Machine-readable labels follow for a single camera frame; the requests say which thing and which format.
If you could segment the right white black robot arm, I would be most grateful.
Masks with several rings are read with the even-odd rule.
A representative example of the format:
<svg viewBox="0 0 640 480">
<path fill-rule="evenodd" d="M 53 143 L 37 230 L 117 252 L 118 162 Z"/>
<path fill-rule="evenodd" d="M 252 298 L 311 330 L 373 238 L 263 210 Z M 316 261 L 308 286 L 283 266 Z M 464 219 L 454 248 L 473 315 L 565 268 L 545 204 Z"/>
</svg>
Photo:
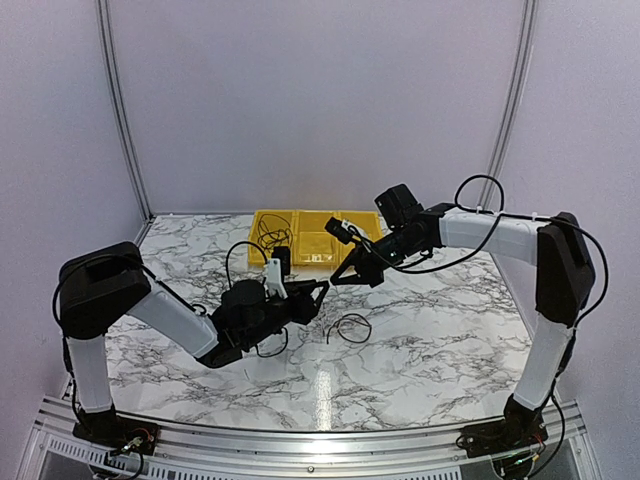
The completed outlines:
<svg viewBox="0 0 640 480">
<path fill-rule="evenodd" d="M 536 319 L 522 375 L 500 421 L 476 424 L 462 433 L 474 446 L 483 442 L 519 446 L 541 423 L 542 411 L 572 359 L 578 326 L 595 308 L 589 301 L 596 283 L 589 249 L 597 240 L 569 212 L 517 214 L 464 207 L 458 201 L 424 207 L 405 184 L 383 192 L 376 204 L 389 228 L 378 240 L 368 238 L 351 221 L 327 221 L 326 231 L 353 247 L 332 275 L 332 284 L 374 288 L 388 269 L 406 275 L 435 274 L 443 268 L 420 264 L 441 249 L 465 250 L 459 263 L 485 253 L 530 270 Z"/>
</svg>

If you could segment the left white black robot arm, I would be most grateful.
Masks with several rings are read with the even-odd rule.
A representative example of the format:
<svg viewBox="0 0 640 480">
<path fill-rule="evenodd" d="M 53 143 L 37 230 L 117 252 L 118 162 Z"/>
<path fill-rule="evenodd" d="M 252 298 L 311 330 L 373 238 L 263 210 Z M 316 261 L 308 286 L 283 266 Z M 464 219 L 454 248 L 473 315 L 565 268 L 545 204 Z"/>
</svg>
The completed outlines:
<svg viewBox="0 0 640 480">
<path fill-rule="evenodd" d="M 223 292 L 212 313 L 192 305 L 144 264 L 139 248 L 121 242 L 67 261 L 58 274 L 52 313 L 63 336 L 72 377 L 74 436 L 128 447 L 149 443 L 157 427 L 126 420 L 115 408 L 108 380 L 105 338 L 124 316 L 172 340 L 198 363 L 218 369 L 241 360 L 268 337 L 306 325 L 319 313 L 327 281 L 287 282 L 279 259 L 269 259 L 261 280 L 245 279 Z"/>
</svg>

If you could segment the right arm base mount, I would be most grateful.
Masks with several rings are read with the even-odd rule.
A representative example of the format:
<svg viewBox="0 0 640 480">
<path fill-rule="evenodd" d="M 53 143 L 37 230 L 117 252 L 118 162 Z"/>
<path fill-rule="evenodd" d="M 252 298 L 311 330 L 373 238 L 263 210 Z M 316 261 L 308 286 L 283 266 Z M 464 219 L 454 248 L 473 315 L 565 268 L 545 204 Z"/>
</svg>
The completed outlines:
<svg viewBox="0 0 640 480">
<path fill-rule="evenodd" d="M 460 430 L 455 444 L 468 458 L 495 455 L 545 443 L 546 425 L 536 421 L 528 429 L 505 419 L 471 424 Z"/>
</svg>

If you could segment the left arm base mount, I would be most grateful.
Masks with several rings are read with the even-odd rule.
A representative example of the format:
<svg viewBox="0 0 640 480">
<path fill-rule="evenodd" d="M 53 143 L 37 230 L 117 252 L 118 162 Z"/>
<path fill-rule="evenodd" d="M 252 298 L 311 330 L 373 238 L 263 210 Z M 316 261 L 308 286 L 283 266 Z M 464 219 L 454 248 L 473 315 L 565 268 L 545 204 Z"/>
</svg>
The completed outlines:
<svg viewBox="0 0 640 480">
<path fill-rule="evenodd" d="M 122 452 L 123 448 L 134 439 L 139 438 L 141 444 L 136 448 L 136 451 L 143 455 L 154 453 L 160 433 L 158 424 L 130 418 L 121 418 L 120 424 L 121 426 L 116 429 L 115 433 L 90 433 L 77 422 L 73 427 L 72 434 L 81 440 L 109 447 L 111 450 L 119 452 Z"/>
</svg>

